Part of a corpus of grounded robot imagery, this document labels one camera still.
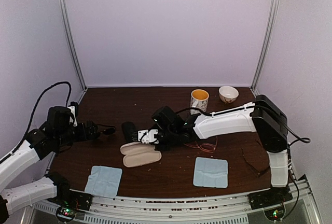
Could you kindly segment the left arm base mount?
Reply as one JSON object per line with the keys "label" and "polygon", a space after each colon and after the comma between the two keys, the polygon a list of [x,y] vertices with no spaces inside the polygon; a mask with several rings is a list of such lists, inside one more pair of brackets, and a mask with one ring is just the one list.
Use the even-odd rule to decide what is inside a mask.
{"label": "left arm base mount", "polygon": [[51,179],[57,188],[57,195],[47,201],[59,206],[55,213],[58,221],[71,222],[78,213],[90,209],[93,195],[72,190],[69,181],[59,173],[49,173],[46,178]]}

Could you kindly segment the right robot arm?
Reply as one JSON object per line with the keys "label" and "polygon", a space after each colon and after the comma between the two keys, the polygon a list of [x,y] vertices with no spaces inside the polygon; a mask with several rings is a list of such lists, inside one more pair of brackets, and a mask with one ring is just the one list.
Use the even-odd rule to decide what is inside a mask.
{"label": "right robot arm", "polygon": [[288,186],[287,117],[265,95],[240,107],[206,113],[199,110],[186,119],[170,107],[159,108],[152,115],[156,148],[169,150],[173,145],[232,133],[256,132],[269,157],[271,189],[266,200],[277,204]]}

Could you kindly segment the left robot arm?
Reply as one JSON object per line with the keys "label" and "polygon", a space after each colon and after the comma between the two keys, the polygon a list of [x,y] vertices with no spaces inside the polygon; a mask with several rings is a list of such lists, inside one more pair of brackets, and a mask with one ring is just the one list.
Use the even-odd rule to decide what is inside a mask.
{"label": "left robot arm", "polygon": [[50,153],[59,154],[64,146],[100,136],[94,122],[77,122],[76,109],[76,106],[50,108],[46,122],[40,128],[29,131],[20,147],[1,159],[1,222],[17,210],[46,199],[59,201],[64,207],[77,204],[69,181],[57,172],[30,184],[6,188],[25,169]]}

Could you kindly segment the pink glasses case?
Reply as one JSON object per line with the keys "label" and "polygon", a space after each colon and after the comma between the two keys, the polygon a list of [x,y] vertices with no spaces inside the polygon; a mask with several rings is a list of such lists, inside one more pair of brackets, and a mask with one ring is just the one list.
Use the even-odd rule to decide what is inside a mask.
{"label": "pink glasses case", "polygon": [[162,154],[156,151],[155,147],[140,142],[131,142],[120,147],[120,153],[124,155],[123,164],[125,167],[138,167],[161,160]]}

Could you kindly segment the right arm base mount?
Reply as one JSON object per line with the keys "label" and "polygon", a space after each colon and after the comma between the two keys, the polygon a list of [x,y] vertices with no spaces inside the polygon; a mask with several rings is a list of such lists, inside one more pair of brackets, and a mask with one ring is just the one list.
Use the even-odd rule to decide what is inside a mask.
{"label": "right arm base mount", "polygon": [[293,199],[289,186],[250,193],[248,201],[252,210],[263,209],[269,221],[281,221],[286,216],[285,202]]}

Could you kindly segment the black glasses case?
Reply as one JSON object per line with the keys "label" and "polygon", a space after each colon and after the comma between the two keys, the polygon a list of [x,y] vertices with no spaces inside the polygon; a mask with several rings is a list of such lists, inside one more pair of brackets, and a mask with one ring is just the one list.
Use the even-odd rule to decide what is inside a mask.
{"label": "black glasses case", "polygon": [[127,143],[138,142],[138,130],[135,124],[131,121],[127,121],[121,124],[121,129]]}

